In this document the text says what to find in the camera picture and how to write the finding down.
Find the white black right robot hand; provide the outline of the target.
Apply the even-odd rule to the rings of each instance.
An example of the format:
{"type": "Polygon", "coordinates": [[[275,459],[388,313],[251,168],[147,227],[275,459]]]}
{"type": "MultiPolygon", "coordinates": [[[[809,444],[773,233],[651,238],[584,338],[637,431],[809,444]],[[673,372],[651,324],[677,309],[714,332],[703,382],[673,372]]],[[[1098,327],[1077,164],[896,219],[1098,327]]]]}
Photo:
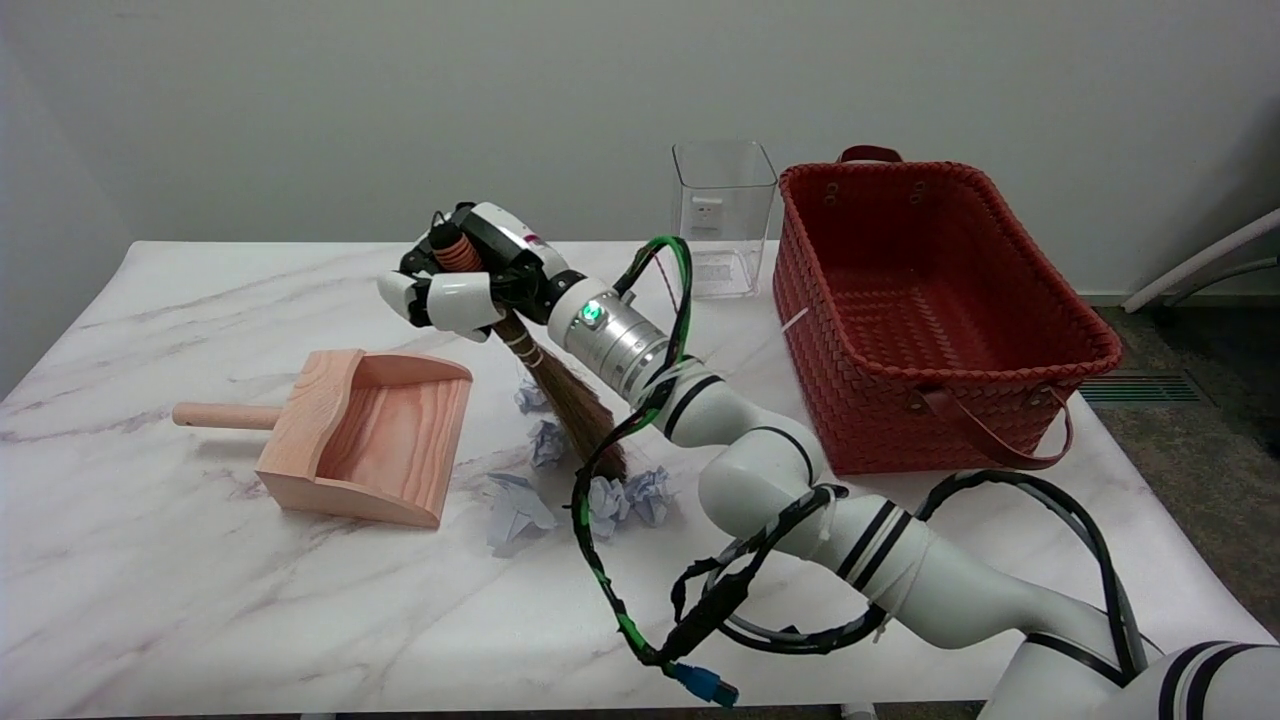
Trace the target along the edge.
{"type": "Polygon", "coordinates": [[[582,278],[512,213],[494,202],[461,202],[435,214],[376,287],[411,325],[483,342],[511,319],[545,325],[582,278]]]}

